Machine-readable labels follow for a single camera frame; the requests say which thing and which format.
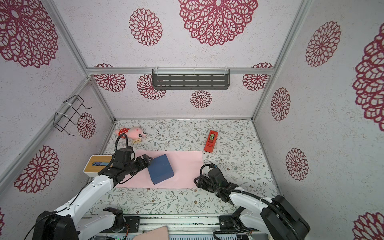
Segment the blue gift box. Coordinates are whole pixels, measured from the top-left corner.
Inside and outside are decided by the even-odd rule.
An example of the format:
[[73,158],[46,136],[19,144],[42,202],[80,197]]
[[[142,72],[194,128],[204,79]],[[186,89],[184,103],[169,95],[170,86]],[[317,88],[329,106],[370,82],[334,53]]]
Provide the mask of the blue gift box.
[[167,155],[161,155],[154,158],[148,166],[148,171],[154,185],[157,185],[174,176],[174,171]]

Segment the pink wrapping paper sheet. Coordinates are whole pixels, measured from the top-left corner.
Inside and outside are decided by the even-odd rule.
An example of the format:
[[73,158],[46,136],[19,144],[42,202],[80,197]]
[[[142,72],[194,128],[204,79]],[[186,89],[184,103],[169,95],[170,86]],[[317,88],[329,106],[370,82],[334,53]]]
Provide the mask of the pink wrapping paper sheet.
[[120,188],[148,188],[148,189],[191,189],[195,188],[194,179],[200,175],[203,165],[201,151],[137,151],[138,156],[144,154],[153,159],[167,155],[174,171],[174,176],[157,185],[151,181],[148,168],[139,172],[132,179],[126,176],[125,183],[119,184]]

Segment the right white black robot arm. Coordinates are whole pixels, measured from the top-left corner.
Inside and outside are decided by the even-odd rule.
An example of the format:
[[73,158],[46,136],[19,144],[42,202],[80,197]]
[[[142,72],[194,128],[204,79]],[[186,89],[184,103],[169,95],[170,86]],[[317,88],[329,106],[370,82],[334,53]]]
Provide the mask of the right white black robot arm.
[[208,174],[194,179],[197,188],[215,194],[220,200],[237,207],[231,216],[221,216],[218,234],[267,234],[274,240],[303,240],[311,228],[298,211],[281,195],[274,198],[259,197],[230,183],[215,164],[204,164]]

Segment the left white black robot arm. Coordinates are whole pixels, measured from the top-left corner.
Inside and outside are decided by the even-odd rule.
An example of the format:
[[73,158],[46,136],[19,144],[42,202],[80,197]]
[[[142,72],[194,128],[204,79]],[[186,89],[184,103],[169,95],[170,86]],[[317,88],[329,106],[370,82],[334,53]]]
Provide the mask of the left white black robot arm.
[[115,148],[111,161],[86,183],[79,193],[53,212],[41,213],[30,229],[34,240],[88,240],[96,234],[110,230],[123,231],[126,220],[121,210],[108,207],[95,217],[84,219],[88,209],[105,193],[119,184],[126,183],[126,176],[133,178],[150,166],[153,158],[144,154],[136,156],[133,147]]

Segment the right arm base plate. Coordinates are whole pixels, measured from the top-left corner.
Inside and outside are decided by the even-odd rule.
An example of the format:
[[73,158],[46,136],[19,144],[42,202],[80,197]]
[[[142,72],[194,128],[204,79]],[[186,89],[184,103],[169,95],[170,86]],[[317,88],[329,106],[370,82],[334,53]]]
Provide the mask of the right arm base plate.
[[238,220],[229,215],[219,216],[220,231],[222,232],[233,232],[241,229]]

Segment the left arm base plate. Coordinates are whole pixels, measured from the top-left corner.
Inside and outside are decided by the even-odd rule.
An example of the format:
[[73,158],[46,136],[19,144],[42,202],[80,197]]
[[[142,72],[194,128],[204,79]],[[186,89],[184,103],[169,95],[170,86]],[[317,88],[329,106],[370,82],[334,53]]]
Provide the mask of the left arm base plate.
[[124,216],[124,228],[122,233],[138,233],[141,217]]

